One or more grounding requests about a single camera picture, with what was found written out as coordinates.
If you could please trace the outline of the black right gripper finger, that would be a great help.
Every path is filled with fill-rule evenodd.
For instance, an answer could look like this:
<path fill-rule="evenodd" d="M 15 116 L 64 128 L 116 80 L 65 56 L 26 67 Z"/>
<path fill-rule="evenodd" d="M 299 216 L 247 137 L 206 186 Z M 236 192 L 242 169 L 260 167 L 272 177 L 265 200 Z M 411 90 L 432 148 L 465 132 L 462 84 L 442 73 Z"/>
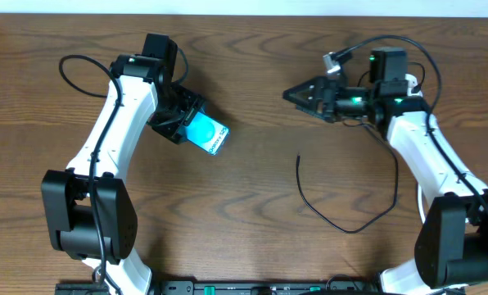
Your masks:
<path fill-rule="evenodd" d="M 284 98 L 309 98 L 314 94 L 314 89 L 320 80 L 320 77 L 309 79 L 302 84 L 285 90 L 282 96 Z"/>
<path fill-rule="evenodd" d="M 299 111 L 303 111 L 304 113 L 314 116 L 314 117 L 321 117 L 322 115 L 318 112 L 318 103 L 311 99 L 299 99 L 293 97 L 285 97 L 285 100 L 293 103 L 296 106 L 296 109 Z"/>

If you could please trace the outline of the turquoise screen smartphone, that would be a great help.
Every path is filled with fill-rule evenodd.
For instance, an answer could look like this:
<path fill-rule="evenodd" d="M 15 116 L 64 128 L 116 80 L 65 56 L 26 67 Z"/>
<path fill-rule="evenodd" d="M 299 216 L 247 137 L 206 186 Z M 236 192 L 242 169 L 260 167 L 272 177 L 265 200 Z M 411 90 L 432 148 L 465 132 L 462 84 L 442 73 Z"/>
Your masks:
<path fill-rule="evenodd" d="M 216 155 L 230 134 L 230 128 L 213 120 L 208 115 L 198 112 L 185 128 L 187 140 L 199 148 Z"/>

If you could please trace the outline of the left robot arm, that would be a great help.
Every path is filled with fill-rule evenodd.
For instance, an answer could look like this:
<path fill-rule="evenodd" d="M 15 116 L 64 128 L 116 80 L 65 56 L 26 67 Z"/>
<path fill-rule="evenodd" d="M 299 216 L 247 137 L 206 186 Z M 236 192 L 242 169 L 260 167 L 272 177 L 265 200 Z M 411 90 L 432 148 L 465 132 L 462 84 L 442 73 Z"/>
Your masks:
<path fill-rule="evenodd" d="M 51 245 L 93 270 L 89 283 L 59 283 L 57 294 L 157 294 L 158 282 L 134 248 L 138 218 L 125 187 L 129 163 L 145 127 L 175 144 L 204 98 L 174 80 L 183 54 L 167 35 L 148 34 L 142 52 L 121 54 L 105 67 L 104 107 L 85 144 L 64 170 L 41 183 Z"/>

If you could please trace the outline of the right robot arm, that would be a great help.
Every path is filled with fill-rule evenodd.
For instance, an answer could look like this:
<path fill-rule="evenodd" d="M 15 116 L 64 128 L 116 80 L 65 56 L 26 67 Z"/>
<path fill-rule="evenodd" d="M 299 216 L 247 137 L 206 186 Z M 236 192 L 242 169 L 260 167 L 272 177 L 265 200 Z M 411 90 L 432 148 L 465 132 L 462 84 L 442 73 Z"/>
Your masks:
<path fill-rule="evenodd" d="M 441 133 L 409 71 L 403 48 L 374 48 L 369 86 L 341 75 L 348 50 L 323 58 L 324 76 L 286 90 L 284 99 L 329 123 L 356 120 L 398 152 L 419 186 L 424 219 L 410 261 L 384 270 L 384 293 L 435 294 L 488 282 L 488 186 L 461 161 Z"/>

